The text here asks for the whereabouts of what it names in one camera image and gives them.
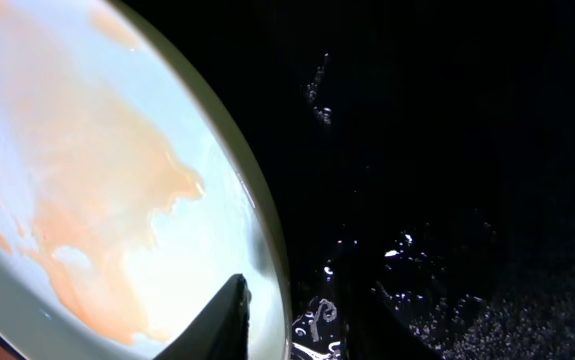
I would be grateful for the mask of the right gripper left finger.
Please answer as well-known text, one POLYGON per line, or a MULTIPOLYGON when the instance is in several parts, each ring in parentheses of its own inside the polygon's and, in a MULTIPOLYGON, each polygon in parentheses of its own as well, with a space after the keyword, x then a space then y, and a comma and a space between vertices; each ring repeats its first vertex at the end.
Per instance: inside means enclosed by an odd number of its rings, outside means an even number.
POLYGON ((250 300, 245 277, 232 275, 154 360, 247 360, 250 300))

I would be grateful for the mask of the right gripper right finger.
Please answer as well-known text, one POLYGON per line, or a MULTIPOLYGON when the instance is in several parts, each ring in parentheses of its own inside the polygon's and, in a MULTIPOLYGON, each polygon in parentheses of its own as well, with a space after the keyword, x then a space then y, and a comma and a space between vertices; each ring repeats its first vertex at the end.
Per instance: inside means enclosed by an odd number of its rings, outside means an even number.
POLYGON ((348 359, 441 359, 394 318, 367 281, 347 272, 338 272, 336 279, 348 359))

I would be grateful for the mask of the light blue front plate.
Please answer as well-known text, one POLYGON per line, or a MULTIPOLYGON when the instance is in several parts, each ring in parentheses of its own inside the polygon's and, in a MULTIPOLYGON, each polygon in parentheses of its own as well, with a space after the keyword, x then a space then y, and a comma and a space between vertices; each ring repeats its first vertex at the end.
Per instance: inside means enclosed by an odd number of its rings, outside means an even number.
POLYGON ((285 359, 288 271, 231 115, 110 1, 0 1, 0 337, 26 359, 154 359, 234 274, 248 355, 285 359))

